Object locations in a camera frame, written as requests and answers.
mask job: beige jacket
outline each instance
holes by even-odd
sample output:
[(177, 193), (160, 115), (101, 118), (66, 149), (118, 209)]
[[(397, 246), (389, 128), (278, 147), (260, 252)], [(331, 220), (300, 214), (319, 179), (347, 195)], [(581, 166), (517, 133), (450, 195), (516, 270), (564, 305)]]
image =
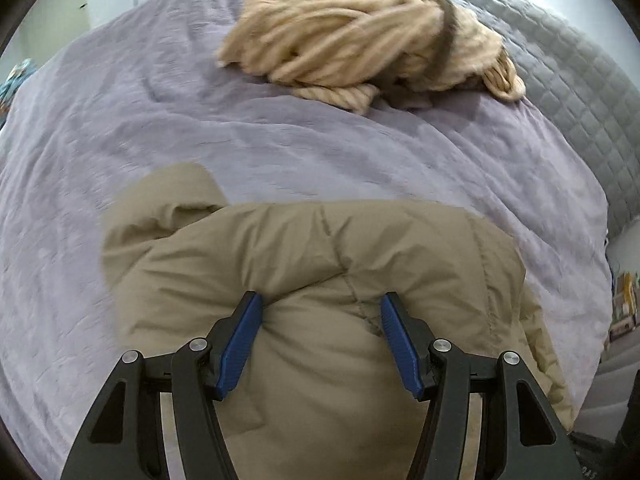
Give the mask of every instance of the beige jacket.
[[(462, 209), (227, 206), (204, 168), (177, 164), (127, 189), (105, 222), (104, 272), (125, 348), (175, 351), (246, 290), (264, 295), (240, 383), (217, 407), (241, 479), (406, 477), (427, 406), (402, 387), (383, 338), (388, 290), (465, 352), (517, 351), (565, 427), (574, 420), (516, 244)], [(473, 476), (480, 404), (472, 399), (463, 479)]]

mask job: wrinkled blanket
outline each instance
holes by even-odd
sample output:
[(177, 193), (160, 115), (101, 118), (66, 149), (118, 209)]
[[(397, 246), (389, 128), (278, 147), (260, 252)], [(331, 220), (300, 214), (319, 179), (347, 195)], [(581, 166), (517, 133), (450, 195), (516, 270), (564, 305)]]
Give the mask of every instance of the wrinkled blanket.
[(576, 406), (610, 314), (602, 188), (527, 101), (447, 92), (366, 118), (216, 67), (242, 0), (149, 0), (58, 53), (0, 136), (0, 415), (59, 476), (122, 351), (100, 216), (152, 169), (201, 163), (231, 203), (420, 198), (513, 235)]

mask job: blue gripper pad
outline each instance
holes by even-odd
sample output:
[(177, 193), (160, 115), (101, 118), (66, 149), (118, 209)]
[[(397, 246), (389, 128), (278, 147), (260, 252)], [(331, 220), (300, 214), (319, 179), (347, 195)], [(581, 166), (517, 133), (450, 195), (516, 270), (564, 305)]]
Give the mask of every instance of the blue gripper pad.
[(424, 385), (420, 379), (418, 356), (393, 303), (387, 296), (382, 298), (380, 313), (382, 314), (382, 329), (385, 332), (386, 342), (396, 360), (402, 384), (416, 399), (419, 399)]
[(214, 388), (220, 400), (238, 386), (242, 369), (261, 324), (262, 297), (260, 294), (255, 294), (242, 313), (236, 330), (220, 358), (220, 378)]

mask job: quilted bedding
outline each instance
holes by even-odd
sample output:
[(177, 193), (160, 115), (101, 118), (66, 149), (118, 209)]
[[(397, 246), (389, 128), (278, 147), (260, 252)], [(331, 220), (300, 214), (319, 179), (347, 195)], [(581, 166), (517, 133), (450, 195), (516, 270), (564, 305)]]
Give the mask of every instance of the quilted bedding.
[(640, 214), (640, 92), (566, 20), (527, 0), (454, 0), (499, 32), (527, 97), (602, 185), (609, 235)]
[(558, 129), (526, 100), (465, 91), (363, 118), (218, 69), (241, 1), (149, 0), (17, 94), (0, 137), (0, 415), (36, 471), (59, 476), (122, 351), (100, 215), (180, 160), (231, 203), (418, 198), (487, 216), (520, 247), (579, 406), (610, 310), (606, 199)]

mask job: bed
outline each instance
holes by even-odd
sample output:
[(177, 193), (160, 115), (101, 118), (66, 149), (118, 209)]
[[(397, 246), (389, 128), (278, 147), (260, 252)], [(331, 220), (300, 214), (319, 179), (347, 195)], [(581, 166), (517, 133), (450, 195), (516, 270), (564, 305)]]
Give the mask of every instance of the bed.
[(578, 408), (610, 320), (607, 230), (640, 212), (640, 95), (625, 74), (525, 0), (454, 0), (506, 38), (528, 100), (452, 91), (359, 117), (217, 68), (241, 1), (149, 0), (16, 96), (0, 136), (0, 416), (34, 471), (60, 476), (123, 351), (100, 215), (180, 160), (231, 203), (414, 198), (487, 216), (518, 242)]

